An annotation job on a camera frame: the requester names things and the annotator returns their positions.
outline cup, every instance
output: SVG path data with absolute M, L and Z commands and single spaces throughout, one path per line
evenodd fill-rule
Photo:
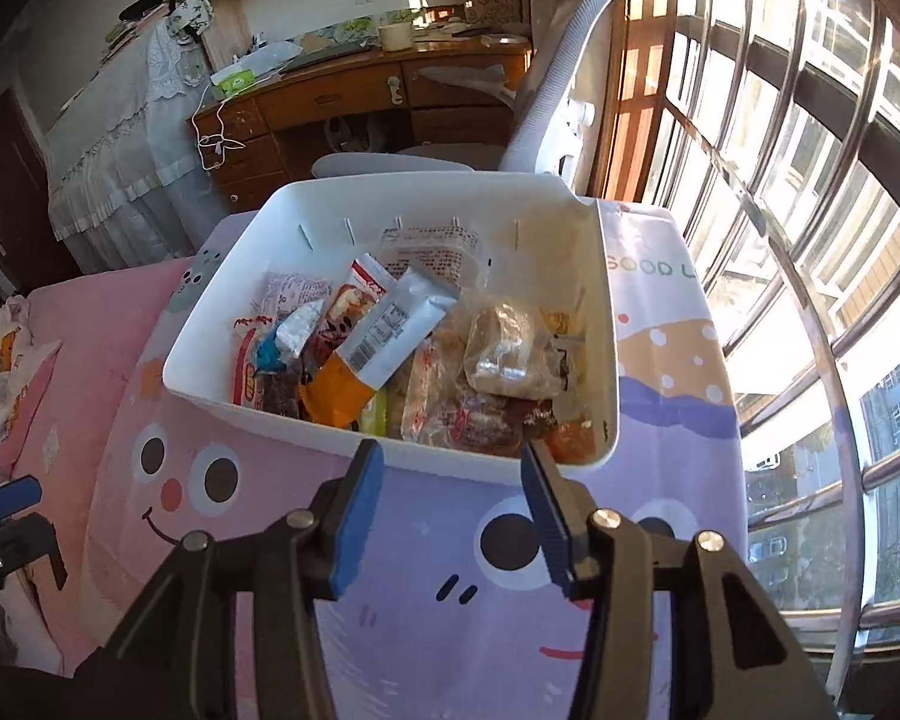
M 380 46 L 385 52 L 405 52 L 413 48 L 413 25 L 391 23 L 380 28 Z

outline drawer handle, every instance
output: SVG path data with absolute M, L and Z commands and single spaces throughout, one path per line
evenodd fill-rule
M 400 94 L 400 79 L 398 76 L 390 76 L 386 80 L 386 85 L 391 90 L 391 103 L 394 105 L 403 105 L 403 95 Z

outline cartoon eye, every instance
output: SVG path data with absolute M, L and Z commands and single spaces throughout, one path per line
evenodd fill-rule
M 487 579 L 507 590 L 535 590 L 549 584 L 540 539 L 523 495 L 506 498 L 477 526 L 473 554 Z
M 700 529 L 693 512 L 673 498 L 658 498 L 645 503 L 636 509 L 631 520 L 639 522 L 650 533 L 663 533 L 684 541 L 690 541 Z
M 151 423 L 140 431 L 130 450 L 130 468 L 137 482 L 146 485 L 157 478 L 167 459 L 167 446 L 167 434 L 159 425 Z
M 240 493 L 240 461 L 228 446 L 212 443 L 199 451 L 190 467 L 187 493 L 204 517 L 219 517 Z

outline white office chair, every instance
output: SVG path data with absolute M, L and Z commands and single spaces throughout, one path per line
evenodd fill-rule
M 476 89 L 508 104 L 517 127 L 506 148 L 444 143 L 415 146 L 398 154 L 330 154 L 314 163 L 314 177 L 405 170 L 504 170 L 553 173 L 569 184 L 583 150 L 583 124 L 593 124 L 595 113 L 591 103 L 570 100 L 570 87 L 594 26 L 611 2 L 564 1 L 516 93 L 506 88 L 502 67 L 419 71 L 433 81 Z

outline bedsheet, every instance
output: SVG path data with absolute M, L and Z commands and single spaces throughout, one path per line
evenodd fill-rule
M 40 608 L 64 658 L 64 672 L 93 650 L 79 622 L 79 574 L 90 500 L 130 372 L 186 269 L 178 260 L 130 271 L 83 276 L 31 293 L 34 344 L 62 341 L 43 399 L 12 472 L 43 488 L 36 507 L 55 524 L 70 579 L 63 591 L 48 560 L 31 565 Z
M 689 254 L 663 211 L 602 203 L 619 349 L 620 439 L 575 469 L 597 503 L 650 529 L 746 545 L 730 383 Z M 250 533 L 306 504 L 345 459 L 248 435 L 167 394 L 163 361 L 229 236 L 211 237 L 160 317 L 104 453 L 80 589 L 103 643 L 175 539 Z M 564 718 L 587 605 L 550 584 L 519 488 L 387 469 L 359 576 L 317 616 L 346 718 Z M 241 715 L 253 716 L 238 610 Z M 669 625 L 655 599 L 653 716 L 667 716 Z

